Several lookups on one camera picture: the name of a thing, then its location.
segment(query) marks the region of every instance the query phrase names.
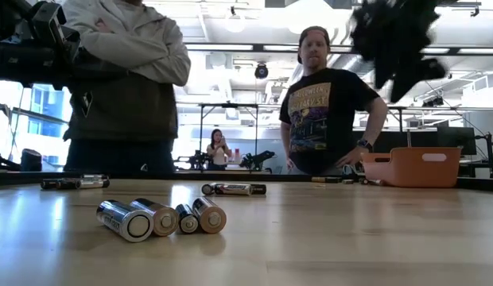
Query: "wooden table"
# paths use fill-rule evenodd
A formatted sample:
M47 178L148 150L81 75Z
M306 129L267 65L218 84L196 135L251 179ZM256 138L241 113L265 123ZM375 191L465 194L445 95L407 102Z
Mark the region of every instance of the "wooden table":
M129 243L104 199L175 207L203 182L113 180L108 189L0 188L0 286L493 286L493 195L359 184L267 184L219 197L220 234Z

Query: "orange bin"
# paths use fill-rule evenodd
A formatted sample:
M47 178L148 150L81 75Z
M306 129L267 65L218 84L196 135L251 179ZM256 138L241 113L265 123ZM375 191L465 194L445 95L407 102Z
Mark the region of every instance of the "orange bin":
M393 148L362 153L365 177L395 187L454 187L461 148Z

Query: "man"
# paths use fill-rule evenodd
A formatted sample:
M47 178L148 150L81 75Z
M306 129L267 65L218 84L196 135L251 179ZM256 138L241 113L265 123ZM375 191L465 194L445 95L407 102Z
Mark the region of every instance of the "man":
M176 22L142 0L67 0L67 26L93 56L130 70L92 91L86 118L73 113L67 171L172 172L177 137L173 84L184 86L190 59Z
M291 174L339 175L344 165L369 152L382 126L387 106L356 74L326 68L329 35L318 26L300 36L298 62L303 77L292 85L281 105L281 138ZM354 142L356 110L369 113L363 138Z

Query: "black t-shirt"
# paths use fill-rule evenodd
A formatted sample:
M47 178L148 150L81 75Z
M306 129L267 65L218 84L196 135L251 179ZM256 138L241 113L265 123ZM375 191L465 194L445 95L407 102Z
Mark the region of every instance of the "black t-shirt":
M355 147L356 110L378 94L355 73L325 68L292 85L281 104L280 120L291 125L289 158L301 171L317 174Z

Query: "gray jacket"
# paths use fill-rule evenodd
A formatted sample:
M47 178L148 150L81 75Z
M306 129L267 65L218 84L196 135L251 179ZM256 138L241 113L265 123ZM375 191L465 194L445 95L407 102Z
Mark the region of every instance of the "gray jacket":
M66 139L120 141L172 140L177 137L173 84L184 86L190 72L188 51L174 20L144 7L135 27L113 0L67 0L66 26L80 32L92 55L130 70L130 76L92 91L86 118L75 112ZM102 21L112 33L101 33Z

